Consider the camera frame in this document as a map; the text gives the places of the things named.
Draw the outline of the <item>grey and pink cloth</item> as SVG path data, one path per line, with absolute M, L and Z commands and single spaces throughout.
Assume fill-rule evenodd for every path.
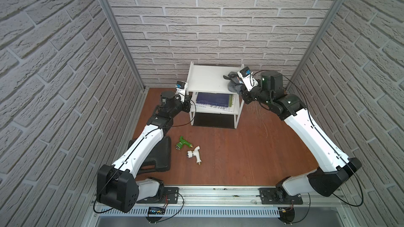
M 238 74 L 234 71 L 231 71 L 228 75 L 224 75 L 223 79 L 229 81 L 227 88 L 230 92 L 242 95 L 244 91 L 247 90 L 244 82 L 239 78 Z

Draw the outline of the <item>white metal bookshelf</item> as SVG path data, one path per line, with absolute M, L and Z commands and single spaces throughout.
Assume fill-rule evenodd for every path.
M 239 67 L 206 66 L 190 64 L 187 77 L 187 90 L 192 93 L 210 92 L 217 94 L 236 94 L 227 88 L 228 80 L 223 79 L 231 71 L 238 72 L 244 65 Z M 235 113 L 221 113 L 192 107 L 189 113 L 191 125 L 200 127 L 236 129 L 242 113 L 244 101 L 239 96 L 239 109 Z

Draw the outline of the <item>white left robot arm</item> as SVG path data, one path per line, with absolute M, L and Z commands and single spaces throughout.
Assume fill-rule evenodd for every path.
M 111 209 L 127 213 L 138 201 L 157 196 L 164 184 L 148 178 L 136 181 L 142 164 L 153 148 L 164 139 L 180 112 L 190 112 L 191 95 L 186 89 L 161 93 L 156 106 L 140 136 L 112 165 L 103 165 L 97 173 L 96 201 Z

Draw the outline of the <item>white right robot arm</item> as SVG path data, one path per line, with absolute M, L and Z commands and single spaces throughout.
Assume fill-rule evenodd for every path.
M 350 158 L 339 149 L 312 119 L 306 104 L 295 94 L 287 94 L 283 76 L 265 70 L 259 80 L 245 67 L 238 73 L 244 85 L 241 94 L 246 104 L 257 101 L 276 114 L 302 140 L 318 163 L 318 168 L 299 176 L 289 177 L 278 184 L 289 196 L 316 192 L 329 197 L 362 167 L 357 158 Z

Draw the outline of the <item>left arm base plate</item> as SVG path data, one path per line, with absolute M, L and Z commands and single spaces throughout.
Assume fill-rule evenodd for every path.
M 177 204 L 179 197 L 179 187 L 165 187 L 164 190 L 160 190 L 154 197 L 145 198 L 139 200 L 137 204 Z

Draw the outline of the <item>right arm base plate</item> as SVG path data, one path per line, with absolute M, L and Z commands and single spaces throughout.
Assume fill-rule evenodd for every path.
M 302 205 L 301 195 L 289 195 L 282 188 L 259 188 L 259 197 L 262 205 Z

